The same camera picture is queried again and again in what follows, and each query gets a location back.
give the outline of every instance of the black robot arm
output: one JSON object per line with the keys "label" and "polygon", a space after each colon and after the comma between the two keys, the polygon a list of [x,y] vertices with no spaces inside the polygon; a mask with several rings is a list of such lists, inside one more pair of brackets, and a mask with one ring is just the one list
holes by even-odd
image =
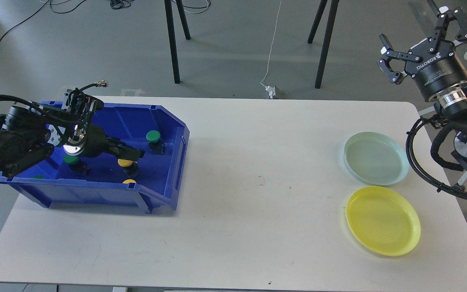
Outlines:
{"label": "black robot arm", "polygon": [[83,90],[107,86],[100,81],[71,91],[63,109],[0,95],[0,101],[13,101],[26,107],[12,106],[8,114],[0,115],[0,171],[14,177],[50,157],[55,146],[63,146],[68,155],[96,157],[102,152],[119,159],[137,161],[144,151],[108,137],[105,131],[91,124],[93,114],[104,103]]}
{"label": "black robot arm", "polygon": [[[412,77],[426,102],[434,102],[436,114],[432,118],[420,118],[408,131],[406,152],[413,170],[425,181],[459,198],[467,199],[467,192],[460,185],[449,186],[436,180],[418,163],[413,152],[413,139],[424,125],[431,124],[440,129],[435,137],[431,156],[443,168],[467,171],[467,72],[455,54],[455,47],[467,43],[467,18],[462,8],[438,8],[433,0],[428,4],[437,17],[437,24],[432,35],[414,45],[408,52],[394,51],[385,35],[380,35],[383,48],[378,66],[391,83],[400,84],[406,76]],[[457,21],[459,32],[454,40],[446,39],[448,24]],[[402,72],[390,67],[392,59],[402,60],[405,67]],[[441,144],[450,133],[454,136],[454,148],[451,155],[457,163],[445,161],[440,155]]]}

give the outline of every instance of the table leg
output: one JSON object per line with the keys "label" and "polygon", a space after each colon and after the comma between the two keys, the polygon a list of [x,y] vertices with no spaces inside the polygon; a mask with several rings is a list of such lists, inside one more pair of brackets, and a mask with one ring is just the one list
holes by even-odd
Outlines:
{"label": "table leg", "polygon": [[174,18],[172,17],[172,1],[165,0],[165,14],[167,15],[167,30],[169,32],[170,54],[174,83],[180,83],[180,68],[178,66],[178,52],[176,51],[176,36],[174,35]]}
{"label": "table leg", "polygon": [[315,38],[315,33],[317,33],[317,30],[318,30],[318,24],[320,23],[320,20],[322,19],[322,15],[324,14],[324,10],[326,9],[327,3],[328,3],[328,0],[322,0],[320,2],[320,5],[318,6],[317,15],[315,16],[313,27],[311,27],[311,31],[309,32],[309,37],[307,39],[308,44],[313,43],[313,39]]}
{"label": "table leg", "polygon": [[328,58],[330,37],[332,35],[332,28],[334,28],[334,20],[336,18],[336,11],[340,0],[332,0],[329,9],[328,24],[326,27],[326,35],[324,36],[324,43],[322,45],[322,53],[320,55],[320,63],[318,65],[317,79],[315,81],[315,88],[320,88],[322,85],[322,77],[326,67],[326,59]]}
{"label": "table leg", "polygon": [[185,39],[191,38],[189,32],[189,25],[187,24],[187,17],[185,17],[185,10],[183,9],[183,2],[176,0],[176,6],[178,6],[178,12],[180,13],[181,25],[183,26],[183,32],[185,33]]}

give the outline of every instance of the table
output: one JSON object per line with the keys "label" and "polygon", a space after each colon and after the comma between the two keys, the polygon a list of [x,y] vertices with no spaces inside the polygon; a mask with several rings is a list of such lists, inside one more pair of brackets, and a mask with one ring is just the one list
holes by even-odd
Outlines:
{"label": "table", "polygon": [[[383,257],[358,244],[344,207],[365,187],[343,164],[353,134],[404,144],[406,102],[102,97],[163,105],[191,131],[178,210],[59,205],[19,196],[0,234],[0,282],[215,290],[467,291],[467,224],[452,196],[410,170],[390,186],[421,239]],[[424,130],[415,149],[430,158]]]}

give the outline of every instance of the blue plastic bin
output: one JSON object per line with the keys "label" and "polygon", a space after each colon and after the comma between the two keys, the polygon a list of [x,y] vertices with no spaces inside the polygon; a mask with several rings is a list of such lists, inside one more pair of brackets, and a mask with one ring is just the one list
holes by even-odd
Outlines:
{"label": "blue plastic bin", "polygon": [[[61,107],[63,102],[43,103]],[[189,140],[187,126],[160,105],[115,103],[95,111],[92,123],[102,127],[108,136],[145,150],[145,156],[138,160],[141,172],[134,178],[137,183],[122,183],[128,176],[118,159],[107,153],[92,159],[80,158],[91,168],[87,176],[73,172],[63,163],[62,148],[55,148],[50,158],[12,179],[0,172],[0,183],[10,185],[45,208],[52,203],[76,203],[138,206],[147,214],[161,205],[176,210]],[[161,133],[163,155],[151,153],[145,138],[150,130]]]}

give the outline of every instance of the yellow button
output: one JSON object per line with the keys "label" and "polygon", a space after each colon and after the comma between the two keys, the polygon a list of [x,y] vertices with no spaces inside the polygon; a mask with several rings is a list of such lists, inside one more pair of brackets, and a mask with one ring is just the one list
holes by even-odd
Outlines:
{"label": "yellow button", "polygon": [[130,160],[125,160],[125,159],[119,159],[118,160],[118,165],[122,167],[129,167],[133,164],[133,161]]}

